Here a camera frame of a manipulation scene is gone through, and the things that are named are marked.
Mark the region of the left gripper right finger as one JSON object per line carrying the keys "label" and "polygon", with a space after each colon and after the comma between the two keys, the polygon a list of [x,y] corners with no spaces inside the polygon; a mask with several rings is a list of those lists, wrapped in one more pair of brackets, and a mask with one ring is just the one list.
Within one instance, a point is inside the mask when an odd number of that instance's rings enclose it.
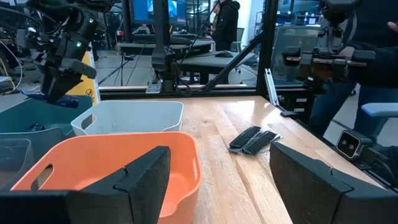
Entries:
{"label": "left gripper right finger", "polygon": [[279,142],[270,168],[294,224],[398,224],[398,194],[376,187]]}

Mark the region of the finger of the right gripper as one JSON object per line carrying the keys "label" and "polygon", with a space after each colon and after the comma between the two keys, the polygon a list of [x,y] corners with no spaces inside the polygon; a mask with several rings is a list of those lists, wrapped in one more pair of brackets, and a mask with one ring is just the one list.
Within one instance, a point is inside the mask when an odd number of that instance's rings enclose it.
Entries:
{"label": "finger of the right gripper", "polygon": [[66,69],[43,67],[42,93],[46,103],[54,104],[81,82],[81,73]]}

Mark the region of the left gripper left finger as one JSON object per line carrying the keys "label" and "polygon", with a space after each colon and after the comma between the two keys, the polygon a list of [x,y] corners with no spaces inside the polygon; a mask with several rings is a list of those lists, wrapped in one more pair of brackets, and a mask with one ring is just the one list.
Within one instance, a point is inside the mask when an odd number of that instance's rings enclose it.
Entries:
{"label": "left gripper left finger", "polygon": [[170,160],[157,146],[81,190],[0,193],[0,224],[157,224]]}

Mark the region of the dark blue travel tube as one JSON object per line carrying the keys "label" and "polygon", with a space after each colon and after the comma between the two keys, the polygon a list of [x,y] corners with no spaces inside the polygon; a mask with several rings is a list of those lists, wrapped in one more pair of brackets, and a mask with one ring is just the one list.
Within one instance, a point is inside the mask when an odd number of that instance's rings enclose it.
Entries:
{"label": "dark blue travel tube", "polygon": [[43,124],[32,124],[28,129],[26,129],[26,132],[37,132],[37,131],[43,131],[45,130],[46,127]]}

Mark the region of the teal plastic bin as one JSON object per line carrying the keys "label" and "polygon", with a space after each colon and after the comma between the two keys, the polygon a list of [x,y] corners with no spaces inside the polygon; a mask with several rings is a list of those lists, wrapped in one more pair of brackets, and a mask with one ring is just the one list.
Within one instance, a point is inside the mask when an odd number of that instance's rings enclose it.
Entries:
{"label": "teal plastic bin", "polygon": [[[28,99],[0,112],[0,139],[28,139],[39,160],[56,144],[75,136],[71,122],[93,106],[90,96],[77,96],[77,108],[66,108]],[[26,132],[32,124],[46,129]]]}

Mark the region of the white plastic bin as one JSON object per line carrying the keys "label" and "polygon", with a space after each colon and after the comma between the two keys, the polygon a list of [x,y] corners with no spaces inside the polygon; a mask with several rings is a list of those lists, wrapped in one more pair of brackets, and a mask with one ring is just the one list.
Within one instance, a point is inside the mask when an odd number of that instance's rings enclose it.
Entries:
{"label": "white plastic bin", "polygon": [[180,131],[184,104],[178,101],[101,101],[76,117],[77,136]]}

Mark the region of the computer monitor blue screen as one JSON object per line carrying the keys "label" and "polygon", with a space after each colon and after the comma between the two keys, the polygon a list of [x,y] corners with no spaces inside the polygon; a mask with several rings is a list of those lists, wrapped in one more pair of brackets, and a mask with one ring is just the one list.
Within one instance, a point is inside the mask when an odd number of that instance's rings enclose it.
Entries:
{"label": "computer monitor blue screen", "polygon": [[136,24],[155,24],[169,14],[169,25],[186,26],[186,0],[131,0],[132,16]]}

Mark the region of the orange plastic bin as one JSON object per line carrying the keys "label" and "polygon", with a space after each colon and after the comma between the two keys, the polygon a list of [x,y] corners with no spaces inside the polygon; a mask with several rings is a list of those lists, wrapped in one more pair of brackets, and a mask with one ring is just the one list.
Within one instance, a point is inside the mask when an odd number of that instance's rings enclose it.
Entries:
{"label": "orange plastic bin", "polygon": [[48,166],[53,172],[42,190],[81,190],[122,168],[157,146],[171,152],[170,178],[159,224],[192,224],[203,180],[194,139],[183,132],[86,135],[67,139],[51,148],[12,187],[28,190]]}

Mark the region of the grey translucent plastic bin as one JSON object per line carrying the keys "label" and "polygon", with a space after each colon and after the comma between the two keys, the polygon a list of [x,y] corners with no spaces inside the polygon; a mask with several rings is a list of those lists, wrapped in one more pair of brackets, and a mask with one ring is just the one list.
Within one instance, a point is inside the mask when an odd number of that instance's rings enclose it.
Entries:
{"label": "grey translucent plastic bin", "polygon": [[28,139],[0,139],[0,191],[9,191],[32,165]]}

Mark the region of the silver aluminium extrusion bar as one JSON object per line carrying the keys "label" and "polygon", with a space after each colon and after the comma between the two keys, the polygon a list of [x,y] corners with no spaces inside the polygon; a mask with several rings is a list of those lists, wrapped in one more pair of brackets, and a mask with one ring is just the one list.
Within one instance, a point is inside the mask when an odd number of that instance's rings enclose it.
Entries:
{"label": "silver aluminium extrusion bar", "polygon": [[274,85],[271,69],[265,69],[266,87],[269,95],[270,103],[274,106],[279,106],[279,99]]}

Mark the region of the person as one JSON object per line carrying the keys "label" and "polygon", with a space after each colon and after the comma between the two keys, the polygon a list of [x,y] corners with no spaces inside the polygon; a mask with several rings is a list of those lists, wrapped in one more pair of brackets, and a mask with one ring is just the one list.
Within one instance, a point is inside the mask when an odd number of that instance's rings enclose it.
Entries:
{"label": "person", "polygon": [[[341,54],[350,57],[355,50],[370,50],[376,54],[368,68],[351,68],[348,79],[329,82],[325,92],[316,97],[308,127],[323,136],[332,119],[343,106],[354,88],[359,85],[358,110],[354,130],[366,136],[363,122],[366,113],[361,110],[367,103],[398,103],[398,33],[391,30],[388,22],[398,22],[398,0],[362,0],[356,8],[356,31]],[[388,119],[375,119],[374,130],[379,136]]]}
{"label": "person", "polygon": [[215,30],[208,39],[215,41],[215,50],[231,50],[231,44],[237,41],[237,28],[240,3],[234,0],[220,0]]}

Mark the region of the dark office desk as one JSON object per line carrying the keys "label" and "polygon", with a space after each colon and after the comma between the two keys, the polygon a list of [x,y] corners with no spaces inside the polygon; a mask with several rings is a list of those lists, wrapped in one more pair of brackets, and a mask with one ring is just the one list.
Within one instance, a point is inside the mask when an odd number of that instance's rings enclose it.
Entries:
{"label": "dark office desk", "polygon": [[[197,55],[195,57],[186,58],[180,70],[182,72],[182,80],[189,84],[208,83],[214,79],[217,74],[222,71],[235,57],[237,52],[231,53],[233,57],[217,57],[214,52]],[[253,85],[257,77],[257,72],[250,66],[245,65],[250,59],[254,59],[254,53],[248,53],[237,66],[235,66],[228,75],[228,84],[248,84]]]}

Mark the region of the grey mesh chair back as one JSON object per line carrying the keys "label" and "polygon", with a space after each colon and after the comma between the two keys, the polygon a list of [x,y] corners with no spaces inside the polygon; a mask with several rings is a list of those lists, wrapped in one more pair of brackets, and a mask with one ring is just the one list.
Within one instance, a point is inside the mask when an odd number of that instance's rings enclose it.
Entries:
{"label": "grey mesh chair back", "polygon": [[271,58],[271,71],[275,86],[299,85],[297,79],[299,67],[287,67],[282,58],[286,47],[300,47],[302,51],[311,51],[315,45],[319,27],[280,26],[275,30],[275,41]]}

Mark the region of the black aluminium table frame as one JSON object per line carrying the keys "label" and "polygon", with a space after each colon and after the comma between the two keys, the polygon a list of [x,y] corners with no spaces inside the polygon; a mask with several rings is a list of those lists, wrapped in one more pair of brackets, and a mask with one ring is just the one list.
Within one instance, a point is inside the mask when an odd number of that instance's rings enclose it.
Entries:
{"label": "black aluminium table frame", "polygon": [[[120,87],[101,87],[100,97],[103,100],[132,100],[150,98],[194,98],[194,97],[227,97],[227,96],[261,96],[265,100],[270,100],[266,87],[265,69],[271,65],[272,43],[274,41],[275,26],[271,23],[276,20],[277,0],[265,0],[264,4],[264,23],[262,30],[250,44],[235,57],[214,79],[205,85],[179,85],[173,91],[161,91],[160,93],[146,93],[143,87],[120,86]],[[242,61],[255,47],[261,45],[260,64],[255,86],[245,85],[221,85],[222,78],[227,77],[229,72]],[[298,95],[300,93],[309,94],[310,91],[304,88],[280,88],[278,93],[288,95]]]}

